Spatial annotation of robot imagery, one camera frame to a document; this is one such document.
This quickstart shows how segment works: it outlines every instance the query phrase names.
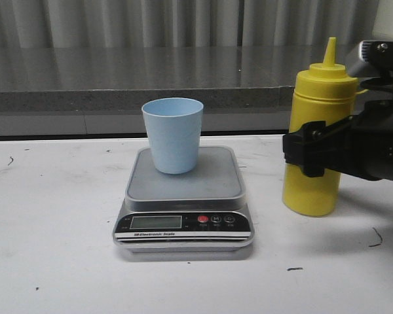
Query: cup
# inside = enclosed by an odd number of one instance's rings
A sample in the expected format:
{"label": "cup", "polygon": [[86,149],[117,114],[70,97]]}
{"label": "cup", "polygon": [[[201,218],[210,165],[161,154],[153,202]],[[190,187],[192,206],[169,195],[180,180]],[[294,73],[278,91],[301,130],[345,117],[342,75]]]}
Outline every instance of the cup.
{"label": "cup", "polygon": [[176,97],[141,108],[156,169],[176,175],[197,165],[203,108],[200,101]]}

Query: yellow nozzle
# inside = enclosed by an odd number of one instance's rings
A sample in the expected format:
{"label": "yellow nozzle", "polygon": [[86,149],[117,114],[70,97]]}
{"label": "yellow nozzle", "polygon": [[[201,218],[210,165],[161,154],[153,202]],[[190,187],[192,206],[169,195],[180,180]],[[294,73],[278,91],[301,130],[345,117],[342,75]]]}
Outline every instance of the yellow nozzle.
{"label": "yellow nozzle", "polygon": [[335,54],[336,54],[336,37],[330,37],[327,42],[325,56],[323,58],[323,67],[334,67],[335,66]]}

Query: electronic scale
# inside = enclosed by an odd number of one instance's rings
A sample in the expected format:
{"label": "electronic scale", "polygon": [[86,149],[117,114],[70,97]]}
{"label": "electronic scale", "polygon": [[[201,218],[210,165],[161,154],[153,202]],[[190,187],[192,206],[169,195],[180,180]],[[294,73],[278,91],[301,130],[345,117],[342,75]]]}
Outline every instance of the electronic scale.
{"label": "electronic scale", "polygon": [[135,252],[235,251],[253,241],[236,157],[229,147],[200,147],[188,172],[159,172],[150,148],[138,152],[113,230]]}

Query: gray countertop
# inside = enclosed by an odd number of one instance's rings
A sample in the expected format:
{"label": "gray countertop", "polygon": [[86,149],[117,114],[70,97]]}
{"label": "gray countertop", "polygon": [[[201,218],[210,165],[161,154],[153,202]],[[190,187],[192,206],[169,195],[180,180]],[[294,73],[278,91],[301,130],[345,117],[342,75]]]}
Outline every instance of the gray countertop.
{"label": "gray countertop", "polygon": [[[141,117],[128,128],[123,121],[137,118],[145,102],[162,97],[202,101],[206,115],[216,114],[205,119],[208,131],[283,130],[296,74],[321,62],[324,49],[0,48],[0,135],[143,132]],[[338,47],[339,63],[349,49]],[[230,114],[247,117],[230,124]],[[252,118],[259,114],[257,123]],[[74,120],[81,126],[71,128]],[[26,124],[39,129],[28,130]]]}

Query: table surface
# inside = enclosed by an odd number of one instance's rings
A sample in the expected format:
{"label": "table surface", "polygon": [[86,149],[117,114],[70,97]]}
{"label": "table surface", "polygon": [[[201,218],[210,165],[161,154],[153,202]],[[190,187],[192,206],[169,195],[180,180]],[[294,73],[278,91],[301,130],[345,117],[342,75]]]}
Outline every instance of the table surface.
{"label": "table surface", "polygon": [[147,145],[0,142],[0,313],[393,313],[393,182],[343,175],[336,210],[305,217],[281,201],[281,136],[202,137],[236,154],[252,253],[137,262],[111,233]]}

